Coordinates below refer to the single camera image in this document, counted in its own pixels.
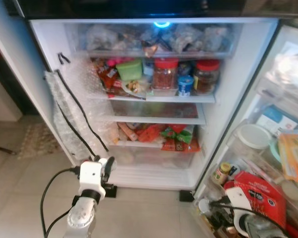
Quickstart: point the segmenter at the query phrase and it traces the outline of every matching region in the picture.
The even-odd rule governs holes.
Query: green container
[[[141,79],[143,74],[142,62],[140,59],[116,65],[120,78],[123,81]]]

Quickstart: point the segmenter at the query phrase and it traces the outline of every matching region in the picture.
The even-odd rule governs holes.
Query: green packet
[[[171,127],[167,127],[166,130],[160,132],[160,135],[174,139],[177,136],[177,133],[175,133]]]
[[[177,134],[176,138],[179,141],[190,144],[193,137],[194,125],[187,125],[183,131]]]

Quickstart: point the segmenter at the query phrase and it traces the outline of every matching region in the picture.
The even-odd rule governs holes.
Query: red lid jar
[[[154,59],[154,71],[152,87],[154,89],[175,89],[177,88],[177,58],[156,58]]]
[[[220,61],[218,59],[202,59],[196,62],[194,70],[194,89],[198,95],[212,93],[218,77]]]

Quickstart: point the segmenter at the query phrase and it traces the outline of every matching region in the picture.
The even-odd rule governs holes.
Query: spice jar
[[[156,58],[152,87],[154,89],[177,88],[177,67],[178,59],[176,58]]]
[[[218,169],[213,173],[213,178],[218,184],[222,185],[223,183],[225,183],[230,168],[231,166],[229,163],[223,162],[221,163],[220,167],[218,167]]]
[[[214,91],[219,77],[220,61],[217,59],[202,59],[197,61],[194,70],[194,89],[197,94],[208,94]]]

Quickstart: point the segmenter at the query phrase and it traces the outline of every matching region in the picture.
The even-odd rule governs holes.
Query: floor mat
[[[18,159],[61,152],[62,148],[44,123],[29,125]]]

